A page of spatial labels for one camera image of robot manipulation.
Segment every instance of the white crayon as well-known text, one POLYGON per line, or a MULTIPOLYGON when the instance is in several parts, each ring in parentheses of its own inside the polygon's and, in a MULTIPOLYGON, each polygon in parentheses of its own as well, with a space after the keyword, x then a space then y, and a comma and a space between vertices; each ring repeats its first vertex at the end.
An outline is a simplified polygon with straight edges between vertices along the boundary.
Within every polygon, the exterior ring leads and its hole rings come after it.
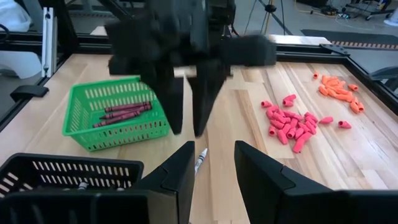
POLYGON ((207 148, 205 150, 203 150, 203 152, 201 152, 197 162, 195 163, 195 175, 198 173, 198 169, 199 169, 200 165, 203 163, 203 161, 205 160, 206 155, 207 155, 207 148))

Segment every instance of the black plastic basket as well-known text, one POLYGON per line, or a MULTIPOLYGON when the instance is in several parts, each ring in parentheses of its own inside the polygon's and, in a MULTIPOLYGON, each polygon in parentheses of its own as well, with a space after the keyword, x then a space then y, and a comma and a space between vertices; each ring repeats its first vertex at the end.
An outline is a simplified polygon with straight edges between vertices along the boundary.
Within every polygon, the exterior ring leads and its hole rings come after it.
POLYGON ((77 189, 82 182, 88 189, 128 188, 143 170, 140 161, 18 153, 0 168, 0 197, 39 188, 77 189))

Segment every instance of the basket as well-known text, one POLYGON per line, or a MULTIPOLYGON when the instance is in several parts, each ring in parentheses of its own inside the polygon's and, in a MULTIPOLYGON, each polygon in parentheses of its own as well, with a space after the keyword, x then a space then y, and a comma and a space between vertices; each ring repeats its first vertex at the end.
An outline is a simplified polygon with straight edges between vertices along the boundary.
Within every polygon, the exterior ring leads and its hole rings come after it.
POLYGON ((165 136, 169 129, 155 93, 139 77, 79 84, 70 90, 63 135, 71 136, 87 151, 165 136), (104 108, 144 101, 151 101, 152 109, 140 116, 92 128, 105 115, 104 108))
POLYGON ((17 153, 0 168, 0 197, 38 188, 77 189, 82 182, 88 189, 128 188, 143 170, 140 161, 17 153))

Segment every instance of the green plastic basket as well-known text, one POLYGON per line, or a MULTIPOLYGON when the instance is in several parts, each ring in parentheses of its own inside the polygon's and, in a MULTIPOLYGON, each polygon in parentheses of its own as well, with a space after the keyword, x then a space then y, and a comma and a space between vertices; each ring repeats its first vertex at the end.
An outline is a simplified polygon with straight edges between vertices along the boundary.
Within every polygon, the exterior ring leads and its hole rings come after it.
POLYGON ((153 139, 169 133, 169 123, 155 93, 139 77, 74 85, 62 133, 87 151, 153 139), (105 115, 104 108, 151 101, 152 109, 120 123, 93 128, 105 115))

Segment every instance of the light wood surface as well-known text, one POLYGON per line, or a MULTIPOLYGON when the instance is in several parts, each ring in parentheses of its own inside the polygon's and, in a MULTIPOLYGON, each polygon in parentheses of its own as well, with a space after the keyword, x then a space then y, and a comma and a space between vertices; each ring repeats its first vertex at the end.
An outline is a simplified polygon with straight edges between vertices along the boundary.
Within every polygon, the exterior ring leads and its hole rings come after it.
MULTIPOLYGON (((74 140, 62 136, 69 89, 77 83, 107 80, 109 55, 72 55, 46 83, 50 91, 33 98, 0 133, 0 163, 16 152, 139 160, 144 175, 154 170, 186 141, 195 141, 196 155, 207 147, 195 179, 191 210, 193 224, 248 224, 233 160, 234 142, 246 141, 297 172, 332 189, 398 189, 398 117, 384 106, 345 67, 309 63, 277 63, 274 67, 233 68, 234 77, 217 97, 204 135, 195 139, 192 126, 192 91, 184 86, 182 134, 127 144, 88 153, 74 140), (348 104, 317 93, 314 71, 336 75, 355 83, 355 95, 366 111, 355 115, 348 104), (336 124, 320 126, 301 154, 267 135, 269 121, 260 102, 281 105, 284 96, 295 93, 289 110, 311 111, 319 118, 347 120, 352 129, 336 124)), ((186 72, 176 69, 177 75, 186 72)))
MULTIPOLYGON (((91 35, 106 35, 103 26, 96 27, 91 35)), ((330 44, 330 41, 324 37, 306 37, 296 35, 268 35, 270 40, 273 40, 278 44, 305 44, 305 45, 319 45, 319 44, 330 44)))

